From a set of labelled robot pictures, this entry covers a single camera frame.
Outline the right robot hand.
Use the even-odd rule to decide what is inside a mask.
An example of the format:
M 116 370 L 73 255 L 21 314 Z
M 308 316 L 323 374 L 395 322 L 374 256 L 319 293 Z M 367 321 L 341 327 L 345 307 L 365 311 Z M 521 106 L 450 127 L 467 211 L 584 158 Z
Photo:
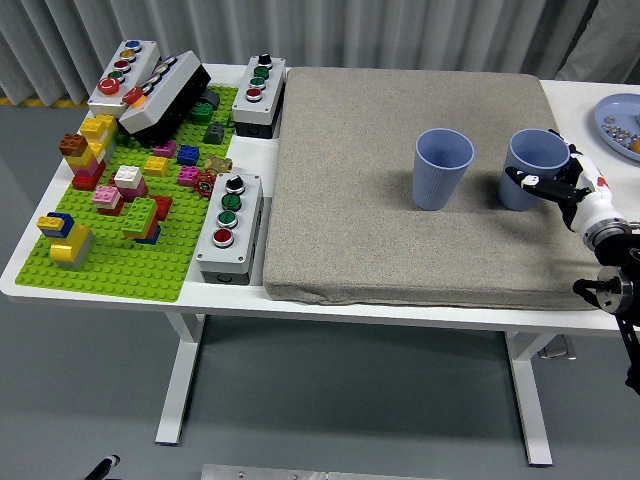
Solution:
M 631 232 L 597 166 L 553 130 L 525 129 L 512 136 L 498 197 L 515 211 L 529 210 L 540 199 L 556 203 L 566 227 L 590 249 L 608 236 Z

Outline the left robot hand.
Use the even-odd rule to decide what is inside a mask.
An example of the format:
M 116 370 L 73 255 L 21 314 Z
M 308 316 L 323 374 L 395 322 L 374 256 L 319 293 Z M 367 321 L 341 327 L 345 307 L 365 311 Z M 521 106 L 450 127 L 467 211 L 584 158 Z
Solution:
M 119 463 L 120 457 L 118 455 L 108 455 L 85 476 L 85 480 L 104 480 Z

